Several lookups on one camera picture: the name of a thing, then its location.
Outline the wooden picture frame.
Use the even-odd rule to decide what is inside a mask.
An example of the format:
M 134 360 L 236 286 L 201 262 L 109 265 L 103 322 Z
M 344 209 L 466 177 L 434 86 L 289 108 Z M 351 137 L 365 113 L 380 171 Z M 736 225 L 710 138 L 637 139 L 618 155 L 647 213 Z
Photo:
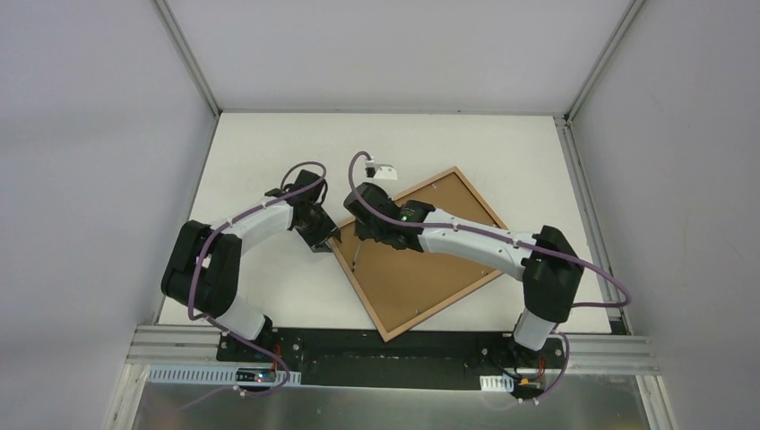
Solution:
M 458 167 L 449 168 L 396 196 L 427 202 L 454 216 L 505 228 L 506 224 Z M 375 325 L 389 342 L 446 309 L 501 275 L 500 271 L 448 254 L 395 250 L 364 240 L 358 268 L 350 271 L 359 239 L 354 219 L 339 225 L 341 243 L 331 240 L 333 253 Z

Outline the yellow black screwdriver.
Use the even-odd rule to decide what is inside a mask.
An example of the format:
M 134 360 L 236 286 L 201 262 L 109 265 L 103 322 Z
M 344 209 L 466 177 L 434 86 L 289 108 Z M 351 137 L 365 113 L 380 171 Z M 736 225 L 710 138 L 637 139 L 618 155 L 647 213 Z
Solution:
M 361 240 L 359 240 L 357 242 L 356 249 L 354 251 L 354 254 L 352 255 L 351 265 L 350 265 L 350 271 L 351 272 L 355 272 L 356 269 L 358 268 L 358 257 L 359 257 L 359 253 L 360 253 L 360 249 L 361 249 L 362 243 L 363 243 L 363 241 L 361 241 Z

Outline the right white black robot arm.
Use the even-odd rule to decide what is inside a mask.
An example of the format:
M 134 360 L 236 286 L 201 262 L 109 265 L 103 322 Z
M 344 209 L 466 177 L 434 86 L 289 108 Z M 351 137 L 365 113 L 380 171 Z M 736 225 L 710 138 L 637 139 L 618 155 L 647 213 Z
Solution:
M 559 229 L 515 232 L 454 216 L 427 202 L 398 204 L 369 182 L 353 188 L 343 206 L 356 220 L 362 240 L 460 257 L 521 282 L 524 308 L 508 344 L 517 365 L 541 360 L 549 335 L 567 321 L 584 267 Z

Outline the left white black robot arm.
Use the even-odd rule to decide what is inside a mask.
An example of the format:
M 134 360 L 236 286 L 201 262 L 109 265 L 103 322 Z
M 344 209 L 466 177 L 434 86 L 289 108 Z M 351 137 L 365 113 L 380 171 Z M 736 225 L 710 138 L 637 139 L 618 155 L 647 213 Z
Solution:
M 160 283 L 161 293 L 184 305 L 191 318 L 211 319 L 241 336 L 238 348 L 252 362 L 273 350 L 270 317 L 239 295 L 242 257 L 277 234 L 294 231 L 314 253 L 328 252 L 341 238 L 324 210 L 326 174 L 293 167 L 293 182 L 281 181 L 254 207 L 212 224 L 187 221 L 179 230 Z

